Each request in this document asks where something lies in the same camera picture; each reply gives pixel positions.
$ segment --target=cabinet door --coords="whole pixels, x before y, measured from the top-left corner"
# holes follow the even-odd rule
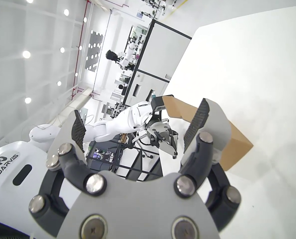
[[[170,80],[191,40],[159,24],[146,39],[138,69]]]
[[[135,78],[130,86],[128,97],[125,104],[132,106],[141,101],[150,101],[151,95],[160,96],[167,87],[168,83],[158,78],[146,75],[141,72],[134,74]]]

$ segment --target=ceiling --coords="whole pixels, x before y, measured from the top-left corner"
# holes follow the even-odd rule
[[[50,121],[71,100],[75,70],[82,70],[80,40],[89,41],[81,37],[89,4],[86,10],[86,0],[0,0],[0,146],[25,139],[33,124]]]

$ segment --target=cardboard box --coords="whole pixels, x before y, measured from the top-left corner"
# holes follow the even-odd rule
[[[171,96],[162,97],[167,113],[172,118],[181,118],[191,122],[197,108]],[[249,150],[253,144],[230,122],[231,140],[222,152],[220,164],[227,171],[235,165]]]

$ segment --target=screw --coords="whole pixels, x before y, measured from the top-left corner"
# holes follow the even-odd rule
[[[100,193],[105,187],[105,179],[99,174],[91,175],[86,182],[86,190],[91,194]]]
[[[199,137],[202,141],[206,143],[212,143],[213,142],[213,137],[210,133],[208,132],[200,132]]]
[[[107,223],[100,215],[88,217],[82,225],[81,238],[103,239],[107,234]]]
[[[177,218],[171,229],[173,239],[197,239],[198,229],[194,222],[188,217]]]
[[[41,195],[34,196],[31,199],[28,209],[32,214],[38,213],[41,209],[43,209],[45,205],[45,200]]]
[[[54,154],[46,161],[46,167],[48,169],[54,169],[59,164],[58,155]]]
[[[175,182],[175,184],[176,184],[177,191],[184,198],[192,196],[195,192],[194,183],[188,176],[185,176],[185,175],[180,176]]]
[[[70,152],[71,148],[73,147],[73,145],[71,145],[70,143],[66,142],[63,143],[62,145],[59,146],[58,148],[58,154],[59,155],[65,155],[67,153]]]
[[[241,203],[241,194],[239,190],[233,186],[230,186],[227,189],[227,197],[229,201],[232,203],[237,203],[237,204]]]

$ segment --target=white table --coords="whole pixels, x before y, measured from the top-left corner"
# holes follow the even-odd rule
[[[167,94],[195,107],[217,102],[254,144],[227,172],[242,204],[221,238],[296,237],[296,7],[199,28]],[[159,152],[164,175],[179,170],[188,123],[170,126],[181,139],[178,159]]]

